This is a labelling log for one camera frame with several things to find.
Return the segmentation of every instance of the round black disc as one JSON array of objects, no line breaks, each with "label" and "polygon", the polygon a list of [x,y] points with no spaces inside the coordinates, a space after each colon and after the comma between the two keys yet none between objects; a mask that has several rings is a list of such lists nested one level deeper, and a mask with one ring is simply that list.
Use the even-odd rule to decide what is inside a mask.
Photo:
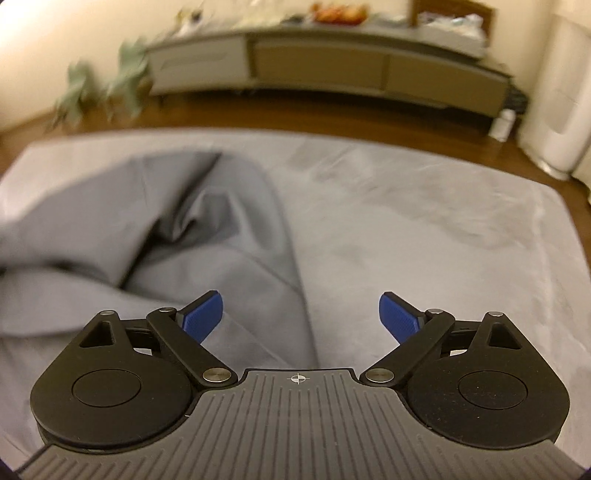
[{"label": "round black disc", "polygon": [[490,410],[513,408],[527,398],[527,388],[519,378],[491,370],[467,374],[458,389],[471,404]]},{"label": "round black disc", "polygon": [[110,368],[83,375],[76,380],[72,393],[89,407],[116,407],[134,398],[141,387],[133,373]]},{"label": "round black disc", "polygon": [[140,443],[189,406],[189,379],[175,365],[141,353],[124,361],[93,357],[52,365],[31,392],[37,423],[58,442],[90,449]]},{"label": "round black disc", "polygon": [[424,364],[408,382],[410,408],[438,434],[477,448],[556,439],[568,412],[566,389],[550,368],[509,355],[521,359],[518,351],[489,348]]}]

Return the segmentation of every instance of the gray bed sheet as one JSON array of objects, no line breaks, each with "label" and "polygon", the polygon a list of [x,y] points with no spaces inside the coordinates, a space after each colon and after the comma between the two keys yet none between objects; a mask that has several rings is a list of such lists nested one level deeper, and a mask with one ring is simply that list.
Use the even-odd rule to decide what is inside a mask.
[{"label": "gray bed sheet", "polygon": [[321,367],[361,371],[396,347],[378,320],[385,290],[463,320],[501,310],[567,386],[570,414],[557,445],[591,463],[591,280],[554,190],[370,142],[249,130],[132,131],[30,147],[0,184],[0,222],[130,155],[171,148],[236,151],[266,171],[293,233]]},{"label": "gray bed sheet", "polygon": [[24,456],[42,445],[34,381],[103,309],[143,318],[216,289],[224,315],[203,346],[239,377],[318,367],[280,203],[232,154],[137,156],[55,192],[0,226],[0,266],[0,432]]}]

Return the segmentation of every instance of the white appliance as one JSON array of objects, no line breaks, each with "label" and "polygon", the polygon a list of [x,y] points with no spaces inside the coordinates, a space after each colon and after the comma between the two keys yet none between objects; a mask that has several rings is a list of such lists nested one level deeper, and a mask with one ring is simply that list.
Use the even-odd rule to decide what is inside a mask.
[{"label": "white appliance", "polygon": [[[580,8],[588,10],[587,2]],[[540,81],[518,135],[533,162],[561,180],[569,178],[591,142],[591,33],[580,24],[588,15],[581,16],[576,1],[565,3],[558,9]]]}]

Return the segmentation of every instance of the cabinet door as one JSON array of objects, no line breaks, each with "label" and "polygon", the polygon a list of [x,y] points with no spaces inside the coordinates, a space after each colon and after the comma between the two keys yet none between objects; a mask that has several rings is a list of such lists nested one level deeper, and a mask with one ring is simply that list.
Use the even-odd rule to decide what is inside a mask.
[{"label": "cabinet door", "polygon": [[265,40],[254,48],[256,77],[265,83],[382,89],[386,54],[355,43]]},{"label": "cabinet door", "polygon": [[497,116],[509,80],[487,70],[413,52],[388,58],[386,91]]},{"label": "cabinet door", "polygon": [[242,36],[196,40],[148,53],[154,85],[151,93],[234,86],[250,72]]}]

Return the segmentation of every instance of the blue finger pad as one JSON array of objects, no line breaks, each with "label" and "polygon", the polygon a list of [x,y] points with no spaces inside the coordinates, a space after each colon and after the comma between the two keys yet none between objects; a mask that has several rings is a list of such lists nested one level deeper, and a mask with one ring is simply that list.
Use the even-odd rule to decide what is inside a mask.
[{"label": "blue finger pad", "polygon": [[379,299],[379,319],[398,343],[419,331],[418,319],[386,295]]},{"label": "blue finger pad", "polygon": [[220,323],[222,315],[222,296],[216,293],[184,315],[183,330],[198,343],[201,343]]}]

